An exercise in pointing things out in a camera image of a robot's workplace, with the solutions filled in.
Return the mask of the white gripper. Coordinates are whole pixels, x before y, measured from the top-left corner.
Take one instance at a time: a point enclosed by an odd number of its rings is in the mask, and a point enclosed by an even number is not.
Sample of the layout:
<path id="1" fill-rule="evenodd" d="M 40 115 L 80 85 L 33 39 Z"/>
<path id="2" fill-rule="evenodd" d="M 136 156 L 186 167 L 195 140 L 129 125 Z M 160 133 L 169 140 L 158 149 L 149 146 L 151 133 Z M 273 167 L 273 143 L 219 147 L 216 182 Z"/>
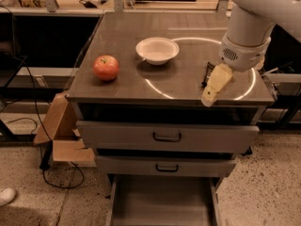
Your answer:
<path id="1" fill-rule="evenodd" d="M 217 100 L 218 94 L 232 81 L 233 70 L 245 72 L 264 62 L 264 56 L 271 42 L 268 38 L 262 45 L 237 45 L 224 36 L 219 49 L 223 63 L 215 66 L 209 76 L 207 86 L 202 92 L 202 103 L 210 107 Z"/>

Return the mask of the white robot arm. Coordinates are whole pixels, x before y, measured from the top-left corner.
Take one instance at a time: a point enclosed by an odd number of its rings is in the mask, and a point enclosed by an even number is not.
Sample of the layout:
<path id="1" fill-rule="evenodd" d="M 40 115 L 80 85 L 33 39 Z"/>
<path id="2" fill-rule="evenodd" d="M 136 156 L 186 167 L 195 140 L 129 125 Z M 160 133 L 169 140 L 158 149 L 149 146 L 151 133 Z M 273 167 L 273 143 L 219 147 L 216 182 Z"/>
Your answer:
<path id="1" fill-rule="evenodd" d="M 228 29 L 221 41 L 221 63 L 214 67 L 201 101 L 212 105 L 235 72 L 264 60 L 273 28 L 278 25 L 301 41 L 301 0 L 231 0 Z"/>

